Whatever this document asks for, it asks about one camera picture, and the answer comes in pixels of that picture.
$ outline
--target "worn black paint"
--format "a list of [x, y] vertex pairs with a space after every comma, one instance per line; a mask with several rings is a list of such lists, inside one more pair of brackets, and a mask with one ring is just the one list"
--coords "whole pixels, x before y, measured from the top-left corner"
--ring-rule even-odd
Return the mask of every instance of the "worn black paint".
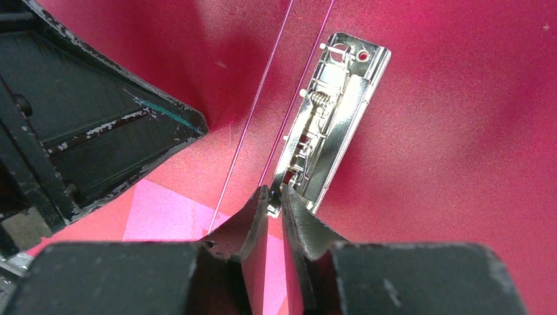
[[18, 202], [37, 207], [55, 232], [208, 132], [200, 112], [98, 53], [32, 0], [0, 4], [0, 77], [0, 163], [12, 192], [25, 192]]

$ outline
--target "chipped paint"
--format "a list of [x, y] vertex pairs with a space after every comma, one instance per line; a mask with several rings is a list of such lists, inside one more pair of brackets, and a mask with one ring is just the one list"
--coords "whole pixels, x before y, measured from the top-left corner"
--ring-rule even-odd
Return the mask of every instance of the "chipped paint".
[[488, 248], [484, 249], [489, 264], [489, 276], [501, 284], [502, 290], [506, 294], [516, 294], [514, 283], [510, 278], [505, 264]]
[[70, 140], [67, 140], [67, 141], [65, 141], [61, 144], [58, 144], [55, 147], [47, 149], [47, 152], [51, 155], [60, 153], [62, 151], [65, 151], [65, 150], [73, 147], [73, 146], [81, 144], [81, 143], [83, 143], [87, 140], [90, 140], [92, 138], [100, 136], [103, 133], [111, 131], [112, 129], [118, 128], [122, 125], [125, 125], [126, 123], [129, 123], [131, 121], [139, 119], [139, 118], [145, 116], [147, 113], [150, 113], [150, 112], [151, 111], [148, 108], [145, 108], [145, 109], [133, 112], [131, 114], [124, 115], [124, 116], [122, 116], [118, 119], [115, 119], [115, 120], [113, 120], [109, 123], [103, 123], [102, 125], [97, 126], [93, 129], [87, 131], [84, 134], [74, 136]]

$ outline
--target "chrome metal clip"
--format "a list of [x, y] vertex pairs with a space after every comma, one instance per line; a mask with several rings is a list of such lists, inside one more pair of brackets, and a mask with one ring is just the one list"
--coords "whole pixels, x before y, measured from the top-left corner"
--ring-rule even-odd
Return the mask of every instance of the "chrome metal clip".
[[344, 33], [320, 48], [271, 185], [272, 217], [280, 214], [282, 183], [317, 211], [391, 57], [387, 48]]

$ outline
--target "magenta background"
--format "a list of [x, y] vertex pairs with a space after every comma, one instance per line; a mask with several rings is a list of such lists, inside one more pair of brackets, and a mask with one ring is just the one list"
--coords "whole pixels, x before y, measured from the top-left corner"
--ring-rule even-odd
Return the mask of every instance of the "magenta background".
[[[355, 241], [484, 243], [532, 314], [557, 307], [557, 2], [40, 2], [101, 53], [201, 110], [212, 131], [49, 242], [197, 236], [148, 230], [164, 216], [139, 225], [144, 236], [134, 230], [135, 205], [155, 198], [149, 185], [186, 198], [166, 215], [204, 213], [221, 195], [219, 217], [235, 213], [262, 175], [270, 183], [281, 141], [265, 164], [315, 68], [316, 38], [347, 32], [393, 56], [319, 216]], [[269, 232], [282, 238], [277, 220]]]

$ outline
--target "metal lever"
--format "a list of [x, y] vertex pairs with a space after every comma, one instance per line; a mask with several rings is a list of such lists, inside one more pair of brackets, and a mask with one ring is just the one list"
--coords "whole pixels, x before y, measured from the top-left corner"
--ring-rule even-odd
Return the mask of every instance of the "metal lever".
[[271, 185], [272, 217], [280, 213], [282, 184], [317, 211], [391, 56], [385, 47], [344, 33], [333, 34], [320, 48]]

